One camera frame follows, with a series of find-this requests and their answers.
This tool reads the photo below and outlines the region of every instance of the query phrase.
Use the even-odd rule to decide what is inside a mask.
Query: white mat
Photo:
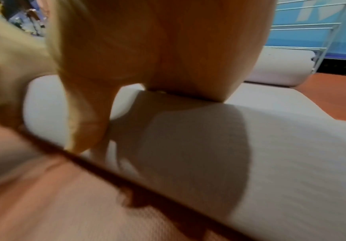
[[[26,125],[62,146],[62,87],[45,80],[30,86]],[[346,240],[344,121],[124,88],[84,156],[258,240]]]

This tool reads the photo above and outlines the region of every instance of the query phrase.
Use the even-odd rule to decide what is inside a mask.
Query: human skin
[[[275,0],[64,0],[47,45],[65,88],[70,138],[99,142],[122,86],[225,101],[265,44]]]

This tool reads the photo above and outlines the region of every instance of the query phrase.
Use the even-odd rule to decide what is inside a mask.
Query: wire rack
[[[293,3],[300,3],[300,2],[308,2],[308,1],[315,1],[315,0],[293,0],[293,1],[287,1],[287,2],[279,2],[277,5],[289,5]],[[321,47],[306,47],[306,46],[268,46],[267,48],[283,48],[283,49],[296,49],[296,50],[311,50],[314,51],[316,56],[314,57],[315,65],[313,67],[312,72],[315,73],[317,69],[320,67],[323,59],[325,58],[326,53],[328,52],[328,49],[333,43],[334,38],[336,37],[338,30],[340,29],[340,26],[345,18],[346,15],[346,1],[341,3],[334,3],[334,4],[318,4],[313,6],[303,6],[303,7],[296,7],[296,8],[279,8],[276,9],[276,12],[280,11],[290,11],[290,10],[301,10],[305,8],[324,8],[324,7],[330,7],[330,6],[343,6],[343,9],[339,12],[338,17],[335,22],[332,23],[306,23],[306,24],[283,24],[283,25],[272,25],[271,31],[304,31],[304,30],[311,30],[311,31],[325,31],[328,30],[328,34],[326,39],[323,41],[323,44]]]

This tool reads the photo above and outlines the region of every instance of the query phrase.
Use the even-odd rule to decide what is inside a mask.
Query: blue wall
[[[323,5],[346,2],[346,0],[317,0],[281,4],[278,9],[296,8],[311,5]],[[308,8],[302,10],[278,11],[274,24],[303,24],[303,23],[332,23],[338,20],[343,6],[330,6],[323,8]],[[272,31],[267,45],[321,47],[327,38],[329,30],[304,31]],[[346,59],[346,14],[338,35],[334,39],[327,57]]]

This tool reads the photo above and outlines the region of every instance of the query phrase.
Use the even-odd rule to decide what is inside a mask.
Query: white roll
[[[31,83],[34,135],[63,146],[66,115],[57,79]],[[258,240],[346,240],[345,121],[123,88],[83,156]]]

